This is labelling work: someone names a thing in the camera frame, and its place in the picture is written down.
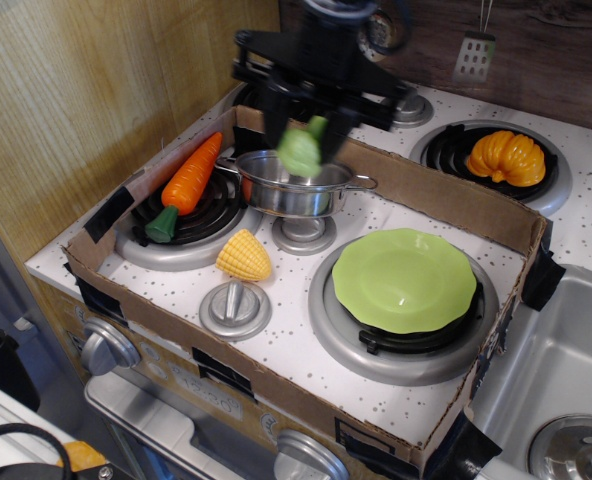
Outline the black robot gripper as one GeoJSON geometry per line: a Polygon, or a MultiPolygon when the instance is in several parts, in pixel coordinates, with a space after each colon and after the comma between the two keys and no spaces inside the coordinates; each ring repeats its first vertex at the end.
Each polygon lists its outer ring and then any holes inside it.
{"type": "Polygon", "coordinates": [[[328,112],[322,135],[322,162],[334,160],[352,129],[364,123],[387,130],[394,106],[366,95],[400,100],[407,87],[360,51],[365,39],[377,53],[389,46],[377,35],[376,1],[305,1],[296,33],[240,30],[234,36],[239,56],[233,76],[259,89],[267,144],[276,148],[287,127],[294,100],[328,112]]]}

